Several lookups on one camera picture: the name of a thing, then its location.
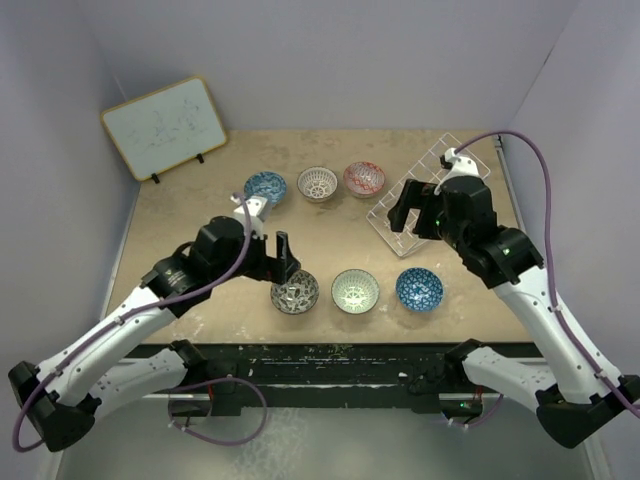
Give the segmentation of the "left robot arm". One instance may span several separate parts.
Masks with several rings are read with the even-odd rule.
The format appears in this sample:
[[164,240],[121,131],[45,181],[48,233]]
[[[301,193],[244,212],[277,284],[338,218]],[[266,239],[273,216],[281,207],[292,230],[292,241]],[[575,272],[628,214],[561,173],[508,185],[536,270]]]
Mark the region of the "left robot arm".
[[39,435],[38,446],[59,452],[81,440],[98,420],[147,394],[235,382],[233,373],[217,372],[187,340],[124,368],[117,365],[151,334],[207,301],[224,282],[246,277],[282,285],[299,269],[285,232],[277,232],[276,254],[269,256],[258,219],[213,218],[194,241],[158,261],[120,307],[71,346],[39,364],[22,361],[9,371],[20,406],[14,449],[29,450],[20,442],[24,421]]

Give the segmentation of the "black floral bowl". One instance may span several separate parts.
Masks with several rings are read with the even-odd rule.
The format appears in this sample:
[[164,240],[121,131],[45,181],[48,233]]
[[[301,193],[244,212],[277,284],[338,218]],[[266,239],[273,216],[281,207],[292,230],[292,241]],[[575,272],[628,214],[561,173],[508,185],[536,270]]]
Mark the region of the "black floral bowl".
[[303,314],[311,310],[319,298],[319,284],[306,270],[299,270],[282,285],[273,284],[270,299],[273,306],[289,315]]

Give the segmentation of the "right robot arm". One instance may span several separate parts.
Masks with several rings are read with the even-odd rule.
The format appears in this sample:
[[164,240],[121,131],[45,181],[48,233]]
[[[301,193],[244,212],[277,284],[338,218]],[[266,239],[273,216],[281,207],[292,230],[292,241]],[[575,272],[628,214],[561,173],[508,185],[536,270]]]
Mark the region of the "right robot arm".
[[467,270],[516,315],[548,365],[538,371],[470,339],[445,356],[445,380],[456,391],[474,384],[532,411],[544,431],[572,449],[639,398],[639,378],[606,363],[550,286],[542,256],[521,230],[499,224],[482,179],[442,185],[410,179],[387,217],[401,231],[411,210],[421,239],[442,240]]

